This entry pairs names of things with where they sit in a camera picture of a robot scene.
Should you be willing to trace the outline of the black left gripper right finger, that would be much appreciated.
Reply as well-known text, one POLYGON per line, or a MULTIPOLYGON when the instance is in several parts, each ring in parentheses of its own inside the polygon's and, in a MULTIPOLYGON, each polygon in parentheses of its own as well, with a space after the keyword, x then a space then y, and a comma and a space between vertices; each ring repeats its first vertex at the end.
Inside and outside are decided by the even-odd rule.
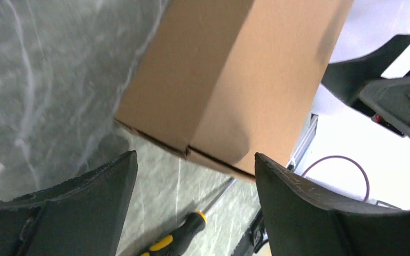
POLYGON ((337 194, 261 153, 255 178, 273 255, 410 255, 410 211, 337 194))

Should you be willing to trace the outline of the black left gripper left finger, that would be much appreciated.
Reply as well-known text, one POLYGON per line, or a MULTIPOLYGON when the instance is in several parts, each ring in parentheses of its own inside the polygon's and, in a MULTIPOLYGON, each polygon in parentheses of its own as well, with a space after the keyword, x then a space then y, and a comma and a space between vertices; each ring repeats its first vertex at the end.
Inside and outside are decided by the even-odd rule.
POLYGON ((0 201, 0 255, 115 255, 137 153, 56 186, 0 201))

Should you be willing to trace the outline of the brown cardboard express box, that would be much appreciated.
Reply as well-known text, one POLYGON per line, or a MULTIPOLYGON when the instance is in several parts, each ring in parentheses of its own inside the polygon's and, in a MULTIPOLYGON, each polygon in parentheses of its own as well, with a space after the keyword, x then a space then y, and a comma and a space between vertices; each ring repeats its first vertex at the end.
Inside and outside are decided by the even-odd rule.
POLYGON ((253 182, 290 159, 352 1, 172 1, 116 113, 130 132, 253 182))

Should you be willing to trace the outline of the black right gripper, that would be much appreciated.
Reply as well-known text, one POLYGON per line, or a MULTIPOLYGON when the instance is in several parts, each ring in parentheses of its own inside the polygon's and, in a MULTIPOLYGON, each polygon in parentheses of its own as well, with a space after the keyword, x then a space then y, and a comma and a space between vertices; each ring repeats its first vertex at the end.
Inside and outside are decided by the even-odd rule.
POLYGON ((330 63, 321 84, 373 122, 410 138, 410 70, 400 78, 381 77, 409 45, 410 35, 398 34, 367 55, 330 63))

